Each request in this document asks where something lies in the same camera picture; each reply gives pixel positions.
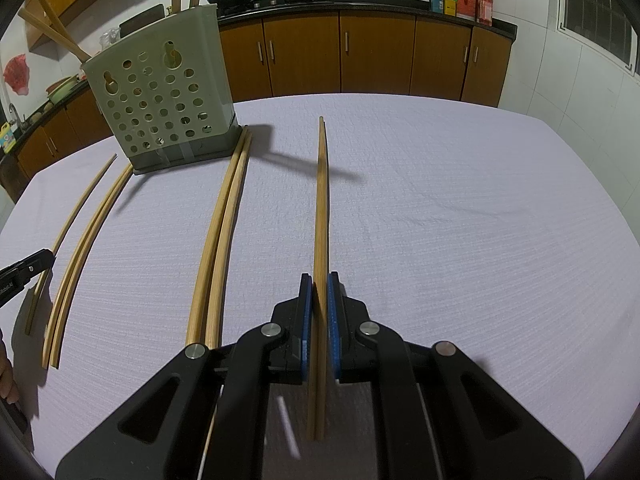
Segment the person's left hand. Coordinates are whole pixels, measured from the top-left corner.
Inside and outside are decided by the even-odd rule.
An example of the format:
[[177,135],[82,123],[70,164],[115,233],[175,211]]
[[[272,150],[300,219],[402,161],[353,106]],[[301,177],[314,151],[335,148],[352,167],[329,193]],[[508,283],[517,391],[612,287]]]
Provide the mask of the person's left hand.
[[14,404],[20,398],[14,379],[13,366],[6,354],[6,345],[0,340],[0,398]]

